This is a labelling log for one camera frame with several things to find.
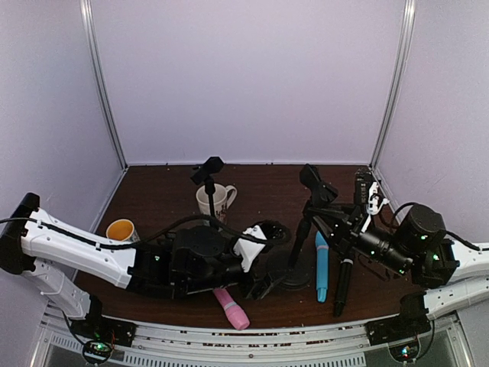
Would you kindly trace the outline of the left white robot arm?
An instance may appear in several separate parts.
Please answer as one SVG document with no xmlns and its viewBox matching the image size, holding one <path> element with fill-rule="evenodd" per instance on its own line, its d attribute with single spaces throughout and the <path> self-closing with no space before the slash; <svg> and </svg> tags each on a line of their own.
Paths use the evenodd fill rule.
<svg viewBox="0 0 489 367">
<path fill-rule="evenodd" d="M 28 193 L 2 221 L 1 267 L 30 278 L 80 336 L 129 345 L 135 326 L 104 317 L 102 302 L 80 290 L 59 265 L 92 274 L 128 292 L 180 299 L 237 285 L 246 298 L 261 299 L 274 286 L 253 270 L 260 255 L 290 240 L 289 229 L 264 220 L 239 232 L 214 216 L 184 217 L 143 240 L 118 241 L 77 229 L 40 207 Z"/>
</svg>

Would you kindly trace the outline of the pink toy microphone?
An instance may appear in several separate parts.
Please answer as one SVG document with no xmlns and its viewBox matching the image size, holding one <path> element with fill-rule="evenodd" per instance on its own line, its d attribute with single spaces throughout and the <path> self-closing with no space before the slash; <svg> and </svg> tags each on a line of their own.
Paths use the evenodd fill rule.
<svg viewBox="0 0 489 367">
<path fill-rule="evenodd" d="M 225 312 L 229 323 L 236 330 L 245 330 L 250 325 L 245 311 L 235 302 L 230 293 L 224 288 L 216 288 L 213 290 L 217 301 Z"/>
</svg>

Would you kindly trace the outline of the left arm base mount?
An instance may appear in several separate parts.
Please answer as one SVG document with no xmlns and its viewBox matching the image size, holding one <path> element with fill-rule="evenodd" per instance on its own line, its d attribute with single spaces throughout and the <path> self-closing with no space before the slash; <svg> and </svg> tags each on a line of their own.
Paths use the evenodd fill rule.
<svg viewBox="0 0 489 367">
<path fill-rule="evenodd" d="M 137 326 L 135 323 L 116 320 L 102 315 L 102 302 L 90 296 L 88 313 L 81 320 L 65 317 L 72 336 L 82 346 L 82 357 L 90 365 L 107 362 L 116 346 L 132 346 Z"/>
</svg>

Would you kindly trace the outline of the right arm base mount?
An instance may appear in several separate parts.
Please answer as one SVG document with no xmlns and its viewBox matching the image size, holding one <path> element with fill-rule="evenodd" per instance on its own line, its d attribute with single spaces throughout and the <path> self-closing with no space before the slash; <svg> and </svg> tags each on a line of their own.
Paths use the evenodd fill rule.
<svg viewBox="0 0 489 367">
<path fill-rule="evenodd" d="M 371 346 L 387 344 L 390 357 L 403 366 L 416 364 L 431 349 L 435 339 L 435 321 L 428 318 L 426 291 L 408 294 L 400 300 L 400 312 L 393 317 L 365 324 Z"/>
</svg>

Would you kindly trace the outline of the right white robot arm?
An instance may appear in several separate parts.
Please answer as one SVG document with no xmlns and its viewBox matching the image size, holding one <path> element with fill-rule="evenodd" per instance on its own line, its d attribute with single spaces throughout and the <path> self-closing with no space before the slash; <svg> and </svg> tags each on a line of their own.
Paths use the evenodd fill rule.
<svg viewBox="0 0 489 367">
<path fill-rule="evenodd" d="M 396 276 L 409 275 L 414 284 L 439 289 L 449 283 L 473 277 L 475 265 L 488 271 L 488 247 L 475 245 L 447 230 L 444 219 L 430 207 L 406 203 L 406 216 L 378 228 L 374 219 L 381 216 L 389 200 L 367 168 L 355 174 L 352 204 L 335 200 L 338 191 L 307 164 L 300 171 L 300 182 L 310 191 L 303 218 L 313 224 L 325 245 L 341 259 L 336 288 L 334 315 L 345 308 L 355 257 L 377 262 Z"/>
</svg>

